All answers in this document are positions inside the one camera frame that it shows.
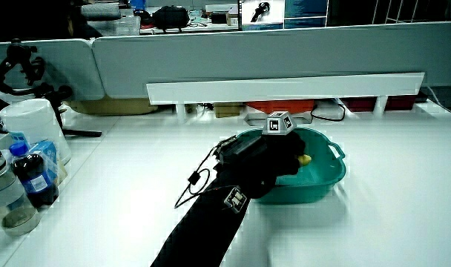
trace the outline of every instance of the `white plastic bucket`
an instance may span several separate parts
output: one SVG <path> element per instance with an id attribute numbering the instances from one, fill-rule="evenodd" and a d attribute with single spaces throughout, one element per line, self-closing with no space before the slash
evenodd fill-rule
<path id="1" fill-rule="evenodd" d="M 66 165 L 71 157 L 56 115 L 46 99 L 28 99 L 0 111 L 1 120 L 10 132 L 22 132 L 30 144 L 44 140 L 54 143 L 59 158 Z"/>

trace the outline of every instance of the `water bottle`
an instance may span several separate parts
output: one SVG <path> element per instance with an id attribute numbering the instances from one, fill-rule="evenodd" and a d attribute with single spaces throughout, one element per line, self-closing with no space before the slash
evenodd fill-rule
<path id="1" fill-rule="evenodd" d="M 14 155 L 11 163 L 13 173 L 21 181 L 33 206 L 51 205 L 59 196 L 59 189 L 49 176 L 42 156 L 29 154 L 28 151 L 25 142 L 10 146 L 10 152 Z"/>
<path id="2" fill-rule="evenodd" d="M 32 231 L 40 219 L 0 151 L 0 226 L 7 234 L 19 236 Z"/>
<path id="3" fill-rule="evenodd" d="M 130 0 L 130 6 L 135 14 L 136 10 L 146 10 L 146 0 Z"/>

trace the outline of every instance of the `red item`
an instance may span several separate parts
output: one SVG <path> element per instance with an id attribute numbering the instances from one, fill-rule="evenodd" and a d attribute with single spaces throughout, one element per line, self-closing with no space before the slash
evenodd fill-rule
<path id="1" fill-rule="evenodd" d="M 140 23 L 139 28 L 140 28 L 140 30 L 146 30 L 146 29 L 154 28 L 154 25 L 153 25 L 153 24 L 143 24 L 143 23 Z"/>
<path id="2" fill-rule="evenodd" d="M 416 96 L 389 96 L 386 111 L 410 111 L 415 104 Z M 341 101 L 351 112 L 373 111 L 377 97 L 343 98 Z"/>
<path id="3" fill-rule="evenodd" d="M 291 114 L 311 111 L 313 109 L 313 99 L 306 100 L 273 100 L 273 101 L 254 101 L 246 104 L 258 109 L 259 111 L 270 114 L 274 111 L 288 111 Z"/>

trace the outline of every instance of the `cubicle divider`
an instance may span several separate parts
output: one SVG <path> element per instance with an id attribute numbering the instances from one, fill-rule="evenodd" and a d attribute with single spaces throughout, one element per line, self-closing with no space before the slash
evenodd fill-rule
<path id="1" fill-rule="evenodd" d="M 61 85 L 68 85 L 73 89 L 71 100 L 97 100 L 105 96 L 90 42 L 68 39 L 28 41 L 22 44 L 36 47 L 37 52 L 32 53 L 31 60 L 40 56 L 45 61 L 42 80 L 34 85 L 46 82 L 56 90 Z M 9 42 L 0 43 L 0 63 L 7 57 L 9 45 Z M 4 82 L 13 88 L 28 88 L 25 75 L 20 70 L 20 65 L 14 67 L 7 73 Z"/>
<path id="2" fill-rule="evenodd" d="M 148 97 L 145 85 L 158 83 L 382 73 L 446 86 L 451 22 L 105 37 L 93 54 L 106 94 L 120 99 Z"/>

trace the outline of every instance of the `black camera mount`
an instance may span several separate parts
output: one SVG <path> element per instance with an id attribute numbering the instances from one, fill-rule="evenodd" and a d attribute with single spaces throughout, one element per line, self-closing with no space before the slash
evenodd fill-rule
<path id="1" fill-rule="evenodd" d="M 15 90 L 11 86 L 4 83 L 5 75 L 12 70 L 17 64 L 22 66 L 22 73 L 26 74 L 27 85 L 32 86 L 35 81 L 39 81 L 45 72 L 45 61 L 41 57 L 36 57 L 30 61 L 31 53 L 36 53 L 37 48 L 33 46 L 22 45 L 19 39 L 14 39 L 7 49 L 7 57 L 0 64 L 0 92 L 13 96 L 26 96 L 34 94 L 37 99 L 46 99 L 50 102 L 54 109 L 59 126 L 64 135 L 100 137 L 102 132 L 97 131 L 76 131 L 64 129 L 62 127 L 61 111 L 59 110 L 62 101 L 72 96 L 72 88 L 67 85 L 54 90 L 54 86 L 45 82 L 31 89 Z M 9 104 L 0 99 L 0 111 Z"/>

